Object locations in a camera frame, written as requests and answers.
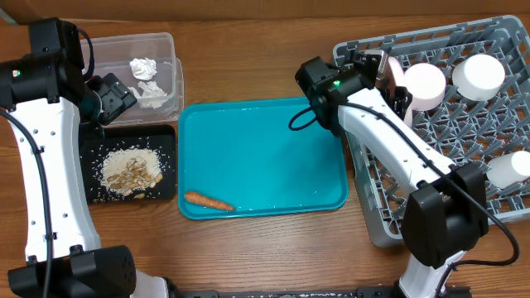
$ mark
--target gray dish rack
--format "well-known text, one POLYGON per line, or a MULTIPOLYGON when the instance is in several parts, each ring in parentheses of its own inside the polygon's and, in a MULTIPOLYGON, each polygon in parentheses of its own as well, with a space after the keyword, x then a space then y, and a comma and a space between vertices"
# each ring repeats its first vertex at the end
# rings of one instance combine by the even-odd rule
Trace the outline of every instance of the gray dish rack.
MULTIPOLYGON (((494 17, 432 29, 380 36, 335 46, 342 65, 351 50, 389 50, 404 70, 431 63, 447 78, 446 96, 437 108, 415 113, 413 130, 457 165, 474 161, 485 173, 487 163, 512 151, 530 151, 530 39, 513 16, 494 17), (475 54, 497 58, 506 78, 497 96, 471 102, 451 83, 452 70, 475 54)), ((399 226, 407 199, 378 159, 352 134, 347 134, 355 166, 355 186, 372 242, 380 247, 402 243, 399 226)), ((486 182, 488 211, 503 222, 530 217, 530 181, 504 190, 486 182)))

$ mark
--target white cup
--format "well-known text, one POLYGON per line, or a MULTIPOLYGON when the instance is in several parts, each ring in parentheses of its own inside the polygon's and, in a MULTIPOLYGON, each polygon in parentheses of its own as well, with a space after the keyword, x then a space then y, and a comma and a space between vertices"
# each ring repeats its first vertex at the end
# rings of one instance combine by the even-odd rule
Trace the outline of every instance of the white cup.
POLYGON ((486 54, 473 55, 453 70, 453 85, 467 99, 485 101, 492 99, 504 82, 503 65, 486 54))
POLYGON ((530 177, 530 152, 517 151, 492 159, 486 175, 491 184, 505 188, 530 177))
POLYGON ((412 110, 428 111, 440 105, 446 93, 446 77, 438 67, 418 63, 405 71, 405 85, 412 94, 412 103, 403 121, 411 127, 412 110))

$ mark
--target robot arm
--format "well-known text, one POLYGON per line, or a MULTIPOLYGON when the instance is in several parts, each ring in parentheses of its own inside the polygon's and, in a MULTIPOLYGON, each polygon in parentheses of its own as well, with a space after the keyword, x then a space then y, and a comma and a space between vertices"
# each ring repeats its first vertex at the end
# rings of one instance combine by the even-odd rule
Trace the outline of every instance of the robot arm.
POLYGON ((408 201, 401 230, 412 255, 407 271, 395 286, 396 295, 433 298, 447 267, 462 258, 487 233, 487 218, 457 193, 451 193, 445 181, 388 122, 441 173, 483 206, 484 176, 471 163, 456 167, 451 159, 429 147, 402 121, 411 95, 403 87, 397 87, 396 94, 375 88, 378 75, 385 73, 386 59, 381 50, 367 50, 350 61, 354 68, 342 72, 341 67, 335 72, 317 57, 302 64, 295 78, 309 99, 318 123, 336 136, 343 131, 354 134, 404 189, 408 201), (444 199, 441 193, 450 198, 444 199))
POLYGON ((113 74, 82 75, 80 31, 75 25, 52 18, 31 24, 29 31, 32 53, 0 64, 0 107, 40 148, 35 153, 12 123, 22 160, 28 235, 27 265, 8 272, 9 286, 22 297, 40 296, 46 289, 50 296, 76 298, 174 296, 171 281, 136 270, 127 247, 101 248, 84 193, 80 139, 103 135, 103 125, 137 100, 113 74), (34 154, 40 155, 46 174, 50 232, 34 154), (52 259, 47 257, 49 241, 52 259), (53 269, 51 278, 48 268, 53 269))
MULTIPOLYGON (((445 174, 451 172, 449 166, 454 165, 453 161, 431 148, 413 132, 388 106, 379 90, 362 89, 351 94, 348 102, 385 114, 440 170, 445 174)), ((339 106, 338 115, 340 126, 354 134, 383 163, 403 188, 406 197, 417 189, 418 182, 424 180, 430 183, 440 178, 391 127, 373 114, 339 106)))

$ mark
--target wooden table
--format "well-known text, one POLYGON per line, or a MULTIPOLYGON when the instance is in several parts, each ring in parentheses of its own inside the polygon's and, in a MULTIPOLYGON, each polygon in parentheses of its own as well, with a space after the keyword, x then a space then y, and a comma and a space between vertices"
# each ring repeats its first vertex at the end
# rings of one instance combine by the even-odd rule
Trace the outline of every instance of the wooden table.
MULTIPOLYGON (((357 17, 288 21, 92 23, 92 37, 165 31, 182 61, 185 103, 302 96, 300 64, 333 46, 371 36, 449 25, 490 16, 357 17)), ((530 27, 530 15, 519 15, 530 27)), ((0 27, 0 60, 29 52, 25 27, 0 27)), ((0 121, 0 295, 13 296, 7 270, 24 266, 26 200, 17 145, 0 121)), ((105 247, 127 245, 137 267, 170 277, 183 290, 275 291, 354 289, 390 285, 404 272, 405 247, 377 248, 369 240, 348 159, 350 196, 335 212, 254 219, 191 221, 174 200, 96 204, 90 212, 105 247)), ((522 249, 511 267, 463 267, 450 284, 475 296, 530 296, 530 222, 508 225, 522 249)), ((508 240, 491 228, 467 257, 501 259, 508 240)))

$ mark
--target carrot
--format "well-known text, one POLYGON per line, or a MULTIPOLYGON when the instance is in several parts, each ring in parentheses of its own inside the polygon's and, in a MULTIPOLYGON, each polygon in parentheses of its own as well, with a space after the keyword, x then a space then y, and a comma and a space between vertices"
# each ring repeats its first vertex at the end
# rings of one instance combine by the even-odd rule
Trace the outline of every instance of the carrot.
POLYGON ((230 204, 223 203, 216 199, 211 199, 205 195, 197 194, 196 192, 188 192, 184 195, 184 199, 188 203, 197 204, 205 207, 225 210, 225 211, 235 211, 235 207, 230 204))

